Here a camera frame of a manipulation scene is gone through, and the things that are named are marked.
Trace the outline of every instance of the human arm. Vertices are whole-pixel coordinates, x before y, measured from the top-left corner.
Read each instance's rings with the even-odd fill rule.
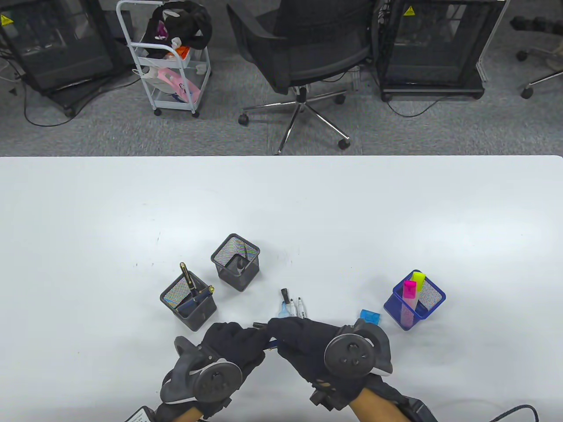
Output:
[[[185,412],[180,417],[177,417],[172,422],[197,422],[201,418],[203,418],[203,413],[201,413],[197,408],[192,407],[190,410]]]
[[[395,404],[367,388],[361,391],[356,400],[350,402],[350,408],[360,422],[409,422]]]

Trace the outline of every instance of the white storage cart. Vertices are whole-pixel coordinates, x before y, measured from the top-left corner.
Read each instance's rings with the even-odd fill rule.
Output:
[[[188,102],[179,102],[175,100],[171,95],[166,94],[153,86],[149,86],[147,81],[141,78],[141,83],[145,88],[145,92],[149,98],[150,105],[153,108],[154,115],[160,116],[162,113],[160,109],[175,109],[189,110],[191,111],[192,117],[197,118],[199,117],[198,106],[202,100],[207,81],[211,76],[211,63],[209,61],[209,52],[207,51],[207,47],[201,50],[201,57],[199,58],[199,61],[196,61],[192,59],[195,57],[196,52],[199,52],[199,50],[195,50],[193,48],[190,48],[190,51],[187,54],[186,58],[182,59],[182,57],[180,57],[180,55],[172,47],[163,46],[161,44],[134,42],[131,40],[131,36],[127,31],[127,27],[125,26],[125,22],[121,14],[121,9],[125,4],[162,6],[165,3],[166,1],[156,0],[119,0],[115,11],[117,12],[117,18],[119,20],[119,23],[121,24],[121,28],[123,29],[123,34],[125,35],[125,39],[127,40],[127,46],[131,51],[131,55],[133,56],[133,60],[135,61],[139,75],[143,75],[143,66],[151,66],[154,68],[169,68],[173,69],[174,71],[177,70],[180,73],[184,87],[188,87],[187,80],[189,79],[189,81],[191,81],[200,89],[200,93],[196,101],[192,100],[190,90],[186,89]],[[174,60],[150,59],[148,57],[145,57],[147,55],[145,51],[146,48],[166,50],[166,52],[173,54]],[[201,64],[206,65],[206,71],[205,74],[198,75],[196,66]]]

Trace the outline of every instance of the pink bag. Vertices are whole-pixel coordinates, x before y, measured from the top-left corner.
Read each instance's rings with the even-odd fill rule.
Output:
[[[190,101],[187,99],[186,89],[184,87],[182,76],[178,75],[173,70],[162,68],[158,70],[158,79],[163,80],[168,85],[170,85],[184,102],[188,104],[190,103]],[[190,90],[191,94],[191,101],[192,103],[195,103],[199,97],[199,88],[195,86],[189,79],[186,78],[186,80],[187,87]]]

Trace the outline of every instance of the white table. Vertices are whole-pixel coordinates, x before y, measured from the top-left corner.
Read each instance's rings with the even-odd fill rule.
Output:
[[[0,179],[2,421],[123,422],[156,408],[175,336],[267,321],[280,288],[351,324],[414,268],[448,298],[382,321],[390,384],[440,422],[561,420],[559,157],[4,158]],[[232,232],[261,249],[243,293],[210,261]],[[180,261],[216,287],[197,333],[159,301]],[[269,352],[213,420],[354,421],[311,392]]]

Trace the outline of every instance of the yellow warning label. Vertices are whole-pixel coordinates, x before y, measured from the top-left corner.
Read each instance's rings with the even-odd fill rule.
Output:
[[[11,20],[9,17],[4,16],[4,15],[0,15],[2,17],[2,26],[6,26],[6,25],[10,25],[13,24],[14,21]]]
[[[409,6],[409,8],[406,10],[403,16],[415,16],[413,7]]]

